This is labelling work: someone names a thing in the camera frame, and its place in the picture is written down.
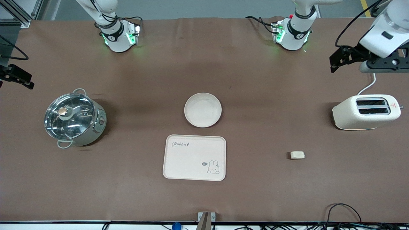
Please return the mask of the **cream two-slot toaster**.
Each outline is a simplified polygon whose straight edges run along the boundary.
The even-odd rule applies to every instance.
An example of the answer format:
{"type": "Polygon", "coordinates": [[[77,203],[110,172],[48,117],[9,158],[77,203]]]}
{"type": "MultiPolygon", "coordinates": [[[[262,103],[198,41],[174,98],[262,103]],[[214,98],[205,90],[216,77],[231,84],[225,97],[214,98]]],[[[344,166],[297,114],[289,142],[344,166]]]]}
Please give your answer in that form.
{"type": "Polygon", "coordinates": [[[372,130],[395,121],[401,105],[393,96],[366,94],[352,96],[332,109],[337,128],[341,130],[372,130]]]}

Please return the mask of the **beige rabbit print tray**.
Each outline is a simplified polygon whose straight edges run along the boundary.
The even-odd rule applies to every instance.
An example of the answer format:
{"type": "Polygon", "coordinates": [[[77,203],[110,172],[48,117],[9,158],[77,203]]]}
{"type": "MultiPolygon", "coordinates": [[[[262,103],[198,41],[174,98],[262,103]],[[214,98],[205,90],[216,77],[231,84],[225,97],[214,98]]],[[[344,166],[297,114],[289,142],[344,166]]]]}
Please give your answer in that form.
{"type": "Polygon", "coordinates": [[[226,176],[226,149],[223,137],[171,134],[166,139],[163,176],[222,181],[226,176]]]}

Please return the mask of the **aluminium frame profile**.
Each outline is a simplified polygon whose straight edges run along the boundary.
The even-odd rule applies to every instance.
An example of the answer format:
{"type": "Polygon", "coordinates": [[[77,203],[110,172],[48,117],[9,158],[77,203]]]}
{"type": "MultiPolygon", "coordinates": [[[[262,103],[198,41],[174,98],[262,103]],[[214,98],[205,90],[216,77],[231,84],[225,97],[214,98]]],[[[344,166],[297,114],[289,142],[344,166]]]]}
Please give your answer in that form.
{"type": "Polygon", "coordinates": [[[0,26],[29,28],[32,20],[39,19],[45,0],[0,0],[0,26]]]}

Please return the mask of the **glass pot lid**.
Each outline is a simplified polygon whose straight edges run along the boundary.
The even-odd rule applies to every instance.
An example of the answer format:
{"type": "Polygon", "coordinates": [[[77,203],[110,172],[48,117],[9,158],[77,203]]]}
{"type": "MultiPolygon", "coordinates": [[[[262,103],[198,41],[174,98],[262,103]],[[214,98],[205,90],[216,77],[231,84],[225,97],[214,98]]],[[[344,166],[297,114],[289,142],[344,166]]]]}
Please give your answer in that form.
{"type": "Polygon", "coordinates": [[[71,140],[85,133],[95,118],[94,102],[81,93],[68,93],[46,109],[44,127],[57,140],[71,140]]]}

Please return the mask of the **pale green electric pot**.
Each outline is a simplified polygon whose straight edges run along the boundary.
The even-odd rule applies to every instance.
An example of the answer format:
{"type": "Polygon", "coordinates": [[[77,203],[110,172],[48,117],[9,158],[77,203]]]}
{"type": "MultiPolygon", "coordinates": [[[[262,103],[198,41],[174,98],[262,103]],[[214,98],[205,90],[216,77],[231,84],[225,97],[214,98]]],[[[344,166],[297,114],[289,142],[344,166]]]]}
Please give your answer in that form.
{"type": "MultiPolygon", "coordinates": [[[[86,90],[82,88],[77,88],[73,90],[73,92],[71,93],[81,93],[81,94],[88,96],[86,93],[86,90]]],[[[71,140],[57,140],[56,139],[57,146],[60,149],[64,150],[72,146],[89,145],[93,143],[94,141],[96,141],[101,136],[101,134],[104,132],[106,124],[107,124],[106,111],[99,103],[97,103],[93,99],[91,100],[94,102],[94,105],[95,105],[95,118],[94,118],[92,125],[86,130],[85,133],[71,140]]]]}

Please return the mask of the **round beige plate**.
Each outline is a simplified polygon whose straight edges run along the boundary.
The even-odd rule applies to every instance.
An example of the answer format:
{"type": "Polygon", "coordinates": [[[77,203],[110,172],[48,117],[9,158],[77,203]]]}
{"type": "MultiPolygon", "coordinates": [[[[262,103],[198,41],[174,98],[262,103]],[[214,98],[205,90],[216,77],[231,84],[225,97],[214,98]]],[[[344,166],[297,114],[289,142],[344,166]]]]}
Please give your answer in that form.
{"type": "Polygon", "coordinates": [[[219,121],[222,105],[219,99],[210,93],[196,93],[186,101],[184,115],[195,127],[211,127],[219,121]]]}

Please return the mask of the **brown table cloth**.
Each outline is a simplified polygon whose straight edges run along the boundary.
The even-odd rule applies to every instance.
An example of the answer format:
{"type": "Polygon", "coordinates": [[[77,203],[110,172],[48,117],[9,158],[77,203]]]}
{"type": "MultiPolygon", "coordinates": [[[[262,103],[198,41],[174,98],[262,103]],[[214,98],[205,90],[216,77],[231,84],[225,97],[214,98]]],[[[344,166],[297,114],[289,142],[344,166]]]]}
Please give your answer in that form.
{"type": "Polygon", "coordinates": [[[378,74],[369,94],[405,108],[374,130],[342,131],[332,108],[371,82],[359,64],[332,74],[349,19],[317,19],[303,50],[286,51],[248,19],[145,20],[139,47],[108,49],[92,21],[34,21],[19,32],[33,90],[0,88],[0,221],[324,221],[335,203],[365,222],[409,222],[409,74],[378,74]],[[77,88],[106,111],[93,143],[60,149],[48,106],[77,88]],[[186,101],[210,93],[219,121],[199,128],[186,101]],[[163,176],[171,134],[227,143],[222,181],[163,176]],[[291,151],[305,158],[292,160],[291,151]]]}

